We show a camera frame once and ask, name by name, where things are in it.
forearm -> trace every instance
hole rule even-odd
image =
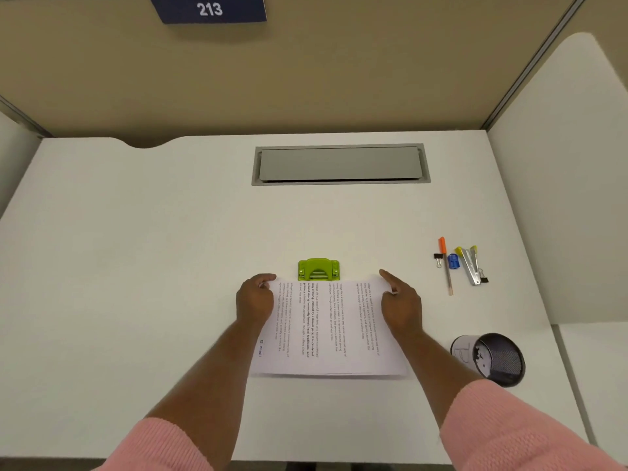
[[[262,325],[244,320],[231,324],[147,415],[183,429],[216,470],[231,461]]]
[[[483,377],[467,369],[420,329],[411,328],[398,333],[396,339],[423,387],[440,428],[460,390]]]

black mesh cup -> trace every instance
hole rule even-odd
[[[453,341],[451,355],[502,387],[514,387],[526,373],[526,363],[517,345],[498,333],[461,335]]]

paper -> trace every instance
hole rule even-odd
[[[252,374],[406,374],[382,316],[382,295],[390,291],[383,279],[269,284],[274,307],[257,340]]]

pink sweater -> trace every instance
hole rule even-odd
[[[440,430],[457,470],[617,470],[624,467],[488,380],[463,388]],[[102,471],[212,471],[192,440],[159,418],[137,423]]]

blue sign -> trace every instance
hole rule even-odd
[[[151,0],[164,24],[258,23],[264,0]]]

